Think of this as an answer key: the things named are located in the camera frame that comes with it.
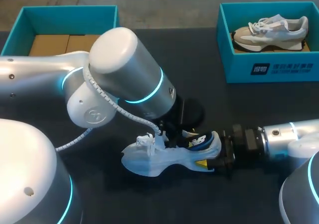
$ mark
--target shoe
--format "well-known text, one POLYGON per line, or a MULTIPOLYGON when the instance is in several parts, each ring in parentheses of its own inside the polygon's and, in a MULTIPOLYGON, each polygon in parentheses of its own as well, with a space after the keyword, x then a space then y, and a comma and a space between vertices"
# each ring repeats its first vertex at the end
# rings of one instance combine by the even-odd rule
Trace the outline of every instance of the shoe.
POLYGON ((184 147, 166 148, 162 136, 151 134, 139 136, 136 143, 126 147, 122 152, 122 164, 129 171, 147 177, 156 177, 168 166, 180 164, 193 171, 213 172, 201 165, 200 160, 214 159, 221 151, 218 133, 213 131, 206 149, 193 151, 184 147))
POLYGON ((303 40, 308 32, 308 19, 288 20, 280 15, 262 18, 254 24, 248 23, 232 34, 239 46, 258 52, 266 46, 274 45, 286 50, 302 50, 303 40))

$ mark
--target beige sneaker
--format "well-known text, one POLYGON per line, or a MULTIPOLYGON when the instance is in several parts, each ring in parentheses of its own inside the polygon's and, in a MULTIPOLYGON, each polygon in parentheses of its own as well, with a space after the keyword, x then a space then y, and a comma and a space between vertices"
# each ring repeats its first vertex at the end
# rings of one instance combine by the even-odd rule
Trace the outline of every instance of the beige sneaker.
POLYGON ((288 20, 280 15, 262 18, 258 22, 248 23, 232 33, 234 42, 239 46, 258 52, 266 46, 274 45, 286 50, 302 50, 302 41, 308 32, 308 19, 288 20))

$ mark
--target box label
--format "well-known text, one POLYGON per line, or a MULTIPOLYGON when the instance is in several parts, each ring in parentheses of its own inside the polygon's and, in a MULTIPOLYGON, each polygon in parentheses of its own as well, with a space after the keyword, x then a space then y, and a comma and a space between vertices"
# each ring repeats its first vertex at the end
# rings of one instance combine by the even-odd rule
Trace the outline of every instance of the box label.
POLYGON ((271 70, 271 74, 309 73, 313 66, 313 63, 274 64, 271 70))
POLYGON ((269 69, 270 63, 255 63, 250 75, 266 75, 269 69))

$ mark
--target shoe box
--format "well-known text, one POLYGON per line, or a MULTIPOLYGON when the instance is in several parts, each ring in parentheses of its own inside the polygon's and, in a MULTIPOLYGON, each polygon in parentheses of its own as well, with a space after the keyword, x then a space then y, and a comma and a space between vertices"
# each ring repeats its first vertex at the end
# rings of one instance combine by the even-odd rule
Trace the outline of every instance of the shoe box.
POLYGON ((217 43, 228 83, 319 81, 319 10, 313 2, 222 3, 217 22, 217 43), (286 19, 306 16, 309 32, 302 51, 269 46, 252 53, 233 45, 231 33, 280 14, 286 19))
POLYGON ((53 56, 90 51, 105 31, 119 26, 117 6, 23 7, 2 56, 53 56))

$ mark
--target brown cardboard piece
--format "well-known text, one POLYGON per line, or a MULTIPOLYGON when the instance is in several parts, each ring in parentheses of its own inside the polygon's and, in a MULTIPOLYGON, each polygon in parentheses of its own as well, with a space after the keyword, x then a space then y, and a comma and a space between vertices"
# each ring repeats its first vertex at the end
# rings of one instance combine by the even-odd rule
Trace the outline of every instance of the brown cardboard piece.
POLYGON ((64 54, 69 35, 36 35, 29 56, 54 56, 64 54))
MULTIPOLYGON (((235 53, 249 53, 249 52, 241 49, 241 47, 239 45, 234 46, 234 51, 235 51, 235 53)), ((304 45, 303 49, 301 50, 301 52, 305 52, 305 51, 310 51, 309 46, 307 45, 306 42, 305 42, 305 45, 304 45)), ((264 49, 262 49, 261 53, 263 53, 263 52, 295 52, 295 51, 281 49, 277 46, 267 46, 264 49)))
POLYGON ((69 43, 66 48, 66 53, 72 51, 90 51, 93 43, 100 35, 84 35, 73 36, 70 35, 69 43))
POLYGON ((90 51, 100 35, 36 35, 29 56, 54 56, 90 51))

